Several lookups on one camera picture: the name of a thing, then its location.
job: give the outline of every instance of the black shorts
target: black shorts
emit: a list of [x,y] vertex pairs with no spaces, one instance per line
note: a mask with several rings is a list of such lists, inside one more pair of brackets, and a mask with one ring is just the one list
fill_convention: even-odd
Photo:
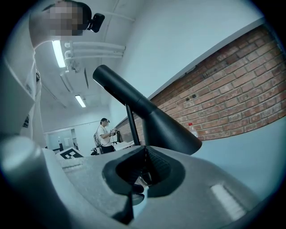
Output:
[[115,148],[112,145],[111,146],[102,146],[101,149],[102,149],[102,154],[115,151]]

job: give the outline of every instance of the fluorescent light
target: fluorescent light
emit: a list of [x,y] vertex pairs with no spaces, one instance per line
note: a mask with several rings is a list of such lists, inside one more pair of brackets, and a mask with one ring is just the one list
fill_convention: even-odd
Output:
[[76,99],[82,107],[85,107],[84,101],[82,101],[80,95],[76,95]]
[[64,59],[63,59],[61,43],[59,40],[57,40],[57,41],[52,41],[52,44],[53,44],[55,57],[57,59],[58,65],[60,68],[64,68],[66,66],[66,64],[65,64]]

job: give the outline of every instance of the plastic bottle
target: plastic bottle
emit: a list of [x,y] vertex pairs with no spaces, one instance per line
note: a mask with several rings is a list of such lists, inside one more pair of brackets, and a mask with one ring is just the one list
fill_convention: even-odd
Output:
[[193,124],[192,123],[189,123],[189,131],[195,135],[196,137],[198,137],[198,133],[196,131],[196,129],[193,127]]

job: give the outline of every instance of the white t-shirt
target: white t-shirt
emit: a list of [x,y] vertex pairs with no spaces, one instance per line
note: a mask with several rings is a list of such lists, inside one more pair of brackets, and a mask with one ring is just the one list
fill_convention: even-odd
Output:
[[8,38],[3,58],[35,101],[32,107],[29,108],[26,119],[23,120],[19,134],[29,137],[44,148],[46,147],[46,141],[43,134],[40,111],[42,84],[34,59],[35,50],[29,32],[29,16],[30,14],[27,13],[15,26]]
[[99,126],[97,130],[97,135],[99,137],[100,143],[102,146],[111,146],[110,137],[102,138],[101,135],[108,134],[108,131],[102,125]]

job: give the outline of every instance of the man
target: man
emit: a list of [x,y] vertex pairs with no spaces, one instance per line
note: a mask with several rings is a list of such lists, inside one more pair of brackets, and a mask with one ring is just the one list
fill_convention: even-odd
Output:
[[2,64],[13,72],[17,82],[35,102],[28,107],[29,113],[23,114],[26,119],[21,131],[15,128],[12,133],[27,136],[42,148],[46,146],[40,112],[42,84],[35,64],[35,49],[47,41],[82,34],[91,17],[91,9],[86,4],[63,0],[39,13],[28,12],[15,26],[4,49]]
[[115,132],[114,131],[108,132],[105,128],[106,126],[108,126],[109,122],[110,121],[108,119],[105,118],[101,119],[100,126],[97,130],[97,135],[99,136],[99,140],[102,145],[101,147],[102,153],[109,153],[115,151],[110,141],[111,136],[114,136]]

